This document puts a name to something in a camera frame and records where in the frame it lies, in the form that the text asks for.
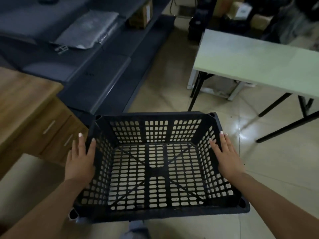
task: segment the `silver drawer handle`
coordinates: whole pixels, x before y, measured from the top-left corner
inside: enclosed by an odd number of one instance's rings
[[[71,134],[68,138],[68,140],[65,142],[65,144],[63,145],[64,147],[69,143],[69,141],[71,140],[71,138],[73,137],[73,134]]]
[[[55,123],[55,120],[53,120],[53,121],[50,123],[50,125],[48,126],[47,129],[44,130],[44,132],[42,133],[42,135],[46,134],[46,133],[50,130],[50,128],[53,126],[54,123]]]

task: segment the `cardboard box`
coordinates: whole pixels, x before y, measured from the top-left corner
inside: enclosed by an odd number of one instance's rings
[[[213,16],[221,17],[222,15],[226,14],[229,11],[232,3],[235,1],[244,2],[244,0],[217,0]]]
[[[130,18],[131,27],[146,28],[153,17],[153,0],[148,0]]]
[[[255,14],[250,21],[250,27],[261,31],[264,31],[269,25],[272,17],[266,17],[259,14]]]
[[[252,6],[248,3],[235,1],[232,3],[227,16],[233,20],[246,20],[251,10]]]

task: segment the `plastic basket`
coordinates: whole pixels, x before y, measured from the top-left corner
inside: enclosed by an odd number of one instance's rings
[[[249,212],[209,146],[221,130],[216,113],[98,117],[87,140],[97,140],[95,176],[74,208],[92,223]]]

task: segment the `wooden cabinet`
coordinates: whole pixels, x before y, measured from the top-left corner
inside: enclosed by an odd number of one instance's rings
[[[64,166],[88,128],[55,95],[62,85],[0,67],[0,179],[23,153]]]

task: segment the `forearm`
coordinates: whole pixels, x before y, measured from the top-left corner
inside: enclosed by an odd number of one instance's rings
[[[319,238],[319,220],[248,174],[231,183],[241,191],[277,239]]]
[[[53,238],[60,231],[74,200],[83,186],[67,180],[58,186],[45,200],[38,204],[1,239]]]

